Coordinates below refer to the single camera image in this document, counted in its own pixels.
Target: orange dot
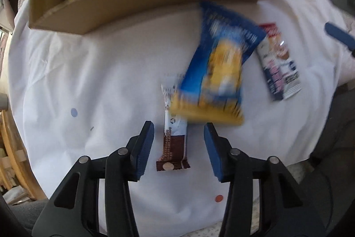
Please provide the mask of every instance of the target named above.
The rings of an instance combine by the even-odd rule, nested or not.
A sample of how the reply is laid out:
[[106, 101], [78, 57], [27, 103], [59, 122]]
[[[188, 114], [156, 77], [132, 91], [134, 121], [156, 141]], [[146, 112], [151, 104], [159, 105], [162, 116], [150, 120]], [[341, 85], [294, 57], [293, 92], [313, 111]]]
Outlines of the orange dot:
[[222, 195], [217, 195], [216, 198], [214, 198], [214, 201], [216, 201], [217, 203], [221, 202], [222, 200], [223, 200]]

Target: blue snack package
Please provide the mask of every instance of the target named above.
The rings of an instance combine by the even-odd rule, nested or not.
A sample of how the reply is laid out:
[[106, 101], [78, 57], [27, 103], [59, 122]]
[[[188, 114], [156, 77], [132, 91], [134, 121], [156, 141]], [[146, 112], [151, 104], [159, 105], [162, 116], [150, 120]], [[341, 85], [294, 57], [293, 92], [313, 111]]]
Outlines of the blue snack package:
[[266, 33], [236, 12], [201, 1], [200, 45], [172, 98], [173, 114], [240, 125], [241, 66]]

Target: snack wrapper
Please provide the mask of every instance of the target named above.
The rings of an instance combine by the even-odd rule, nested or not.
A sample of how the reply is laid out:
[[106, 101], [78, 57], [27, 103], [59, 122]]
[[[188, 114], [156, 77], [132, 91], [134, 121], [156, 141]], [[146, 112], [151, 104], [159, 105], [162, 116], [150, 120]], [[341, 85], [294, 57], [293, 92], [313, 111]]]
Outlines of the snack wrapper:
[[193, 121], [241, 125], [241, 66], [266, 33], [252, 21], [201, 2], [201, 41], [172, 98], [173, 114]]
[[299, 73], [275, 23], [262, 24], [268, 37], [257, 48], [271, 94], [287, 99], [301, 90]]
[[170, 171], [190, 168], [187, 162], [187, 120], [172, 116], [171, 97], [176, 92], [182, 76], [166, 76], [162, 82], [165, 102], [165, 124], [163, 155], [157, 160], [157, 171]]
[[265, 38], [256, 48], [260, 63], [264, 70], [266, 83], [269, 87], [273, 100], [284, 99], [284, 80], [280, 71], [280, 66], [270, 44], [269, 38]]

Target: white tablecloth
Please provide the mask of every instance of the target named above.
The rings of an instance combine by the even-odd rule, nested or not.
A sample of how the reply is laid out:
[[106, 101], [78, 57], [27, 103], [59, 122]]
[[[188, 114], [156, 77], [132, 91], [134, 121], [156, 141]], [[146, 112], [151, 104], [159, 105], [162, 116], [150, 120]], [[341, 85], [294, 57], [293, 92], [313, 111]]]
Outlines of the white tablecloth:
[[[227, 7], [258, 23], [276, 22], [300, 72], [302, 90], [271, 101], [257, 56], [243, 65], [245, 123], [217, 131], [252, 157], [306, 159], [323, 129], [346, 48], [324, 33], [345, 27], [327, 0], [263, 0]], [[163, 146], [161, 76], [184, 73], [198, 45], [198, 6], [161, 10], [112, 23], [85, 36], [28, 28], [29, 2], [16, 17], [9, 53], [10, 102], [33, 172], [48, 197], [81, 155], [92, 159], [125, 146], [153, 121], [145, 175], [130, 184], [140, 235], [180, 236], [223, 217], [228, 184], [214, 177], [203, 125], [190, 124], [190, 169], [156, 171]], [[224, 200], [215, 202], [217, 195]], [[103, 195], [100, 221], [104, 228]]]

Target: blue dot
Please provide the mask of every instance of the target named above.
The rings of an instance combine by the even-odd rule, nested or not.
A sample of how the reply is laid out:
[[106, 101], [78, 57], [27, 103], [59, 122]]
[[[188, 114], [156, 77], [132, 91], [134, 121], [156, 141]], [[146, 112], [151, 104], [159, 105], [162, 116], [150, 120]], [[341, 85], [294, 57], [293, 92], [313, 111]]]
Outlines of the blue dot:
[[78, 111], [77, 111], [75, 108], [72, 108], [72, 109], [70, 110], [70, 113], [71, 113], [71, 115], [72, 115], [73, 117], [76, 117], [76, 116], [78, 115]]

